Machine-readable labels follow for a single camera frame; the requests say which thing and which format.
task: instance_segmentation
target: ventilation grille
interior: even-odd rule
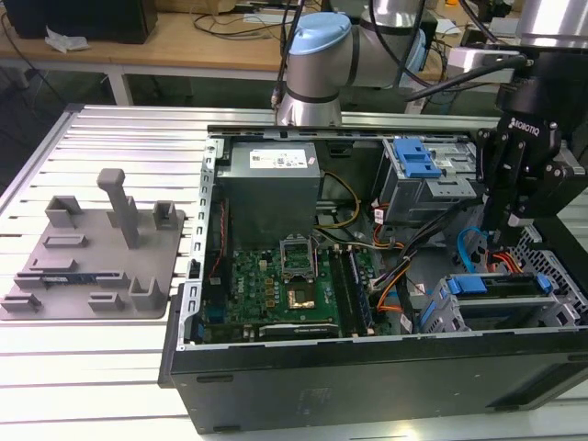
[[[565,298],[580,315],[576,324],[588,324],[588,301],[551,251],[534,250],[533,244],[541,243],[542,238],[535,227],[526,227],[518,245],[511,250],[523,269],[533,273],[543,273],[558,284],[558,297]]]
[[[433,330],[436,328],[436,326],[439,324],[440,319],[436,319],[433,323],[431,323],[431,326],[429,326],[427,328],[427,330],[425,331],[426,334],[431,334],[433,332]]]

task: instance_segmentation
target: wooden desk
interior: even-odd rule
[[[461,7],[445,6],[439,2],[436,13],[454,20],[458,25],[468,22]],[[220,17],[228,22],[234,16]],[[210,18],[201,21],[211,24]],[[214,30],[229,32],[259,28],[257,23],[238,21]],[[279,27],[272,28],[279,35]],[[132,105],[126,74],[153,74],[187,77],[219,77],[255,80],[275,80],[279,67],[279,45],[276,39],[223,40],[194,29],[189,14],[160,13],[157,27],[145,44],[120,44],[90,40],[91,49],[60,53],[43,40],[22,40],[14,29],[11,37],[22,52],[41,70],[98,72],[108,75],[118,105]],[[457,45],[460,36],[446,36],[444,40]],[[0,64],[6,67],[27,68],[6,36],[0,37]],[[441,74],[439,57],[432,53],[420,76],[436,81]]]

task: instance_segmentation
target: vertical gray post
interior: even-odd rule
[[[139,231],[137,230],[137,217],[131,211],[122,183],[125,182],[125,172],[119,168],[103,168],[98,176],[98,187],[108,194],[112,209],[117,217],[120,230],[125,238],[127,246],[139,247]]]

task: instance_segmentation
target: gray plastic holder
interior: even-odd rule
[[[186,215],[168,200],[137,210],[123,182],[119,169],[98,177],[113,210],[83,210],[73,196],[51,200],[47,228],[0,295],[0,320],[164,315]]]

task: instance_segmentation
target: aluminum extrusion table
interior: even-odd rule
[[[46,224],[55,194],[82,208],[102,208],[102,167],[122,167],[125,187],[146,208],[172,199],[187,213],[173,287],[182,281],[190,216],[209,124],[270,124],[261,110],[85,107],[66,112],[0,198],[0,293],[25,263]],[[345,114],[346,125],[491,127],[495,119]],[[586,196],[564,213],[578,237]],[[580,237],[584,245],[586,237]],[[151,321],[0,322],[0,439],[200,439],[175,390],[156,384],[166,316]],[[529,413],[310,427],[203,439],[588,439],[588,384]]]

